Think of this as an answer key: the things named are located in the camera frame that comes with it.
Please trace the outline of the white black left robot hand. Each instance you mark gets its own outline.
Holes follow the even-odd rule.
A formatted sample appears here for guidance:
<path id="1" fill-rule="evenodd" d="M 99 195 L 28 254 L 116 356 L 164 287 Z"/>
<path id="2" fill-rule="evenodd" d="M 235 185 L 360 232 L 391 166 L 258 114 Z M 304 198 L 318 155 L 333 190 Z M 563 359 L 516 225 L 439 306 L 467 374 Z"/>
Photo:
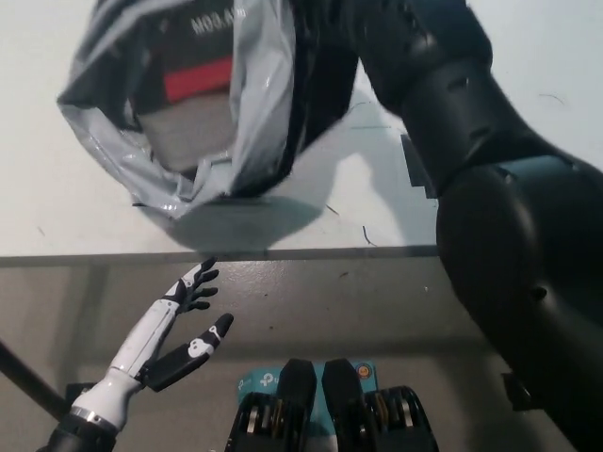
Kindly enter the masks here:
<path id="1" fill-rule="evenodd" d="M 130 331 L 107 371 L 120 394 L 134 394 L 145 387 L 160 392 L 201 367 L 220 346 L 234 321 L 231 314 L 221 315 L 208 330 L 159 355 L 179 315 L 209 308 L 205 299 L 218 289 L 202 284 L 219 275 L 216 262 L 210 258 L 180 277 Z"/>

